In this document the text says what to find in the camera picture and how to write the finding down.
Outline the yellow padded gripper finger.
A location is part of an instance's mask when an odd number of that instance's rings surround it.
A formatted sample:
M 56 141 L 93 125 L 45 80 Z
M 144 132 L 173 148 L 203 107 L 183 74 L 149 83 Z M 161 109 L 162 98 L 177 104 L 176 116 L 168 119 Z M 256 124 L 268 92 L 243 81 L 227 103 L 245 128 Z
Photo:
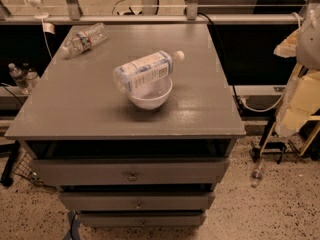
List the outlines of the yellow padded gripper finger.
M 295 65 L 276 115 L 275 132 L 282 137 L 297 133 L 320 109 L 320 72 L 308 70 L 300 77 L 302 69 L 301 64 Z
M 295 57 L 298 34 L 298 29 L 293 31 L 288 37 L 286 37 L 280 44 L 276 46 L 273 54 L 282 58 Z

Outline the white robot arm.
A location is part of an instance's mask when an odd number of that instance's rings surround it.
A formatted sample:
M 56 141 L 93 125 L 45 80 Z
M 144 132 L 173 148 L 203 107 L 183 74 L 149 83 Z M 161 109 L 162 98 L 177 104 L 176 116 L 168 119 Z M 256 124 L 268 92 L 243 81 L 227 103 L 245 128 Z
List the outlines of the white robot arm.
M 276 133 L 290 137 L 320 109 L 320 5 L 309 11 L 303 24 L 273 53 L 283 58 L 295 57 L 297 65 L 308 69 L 304 76 L 292 76 L 288 81 L 276 116 Z

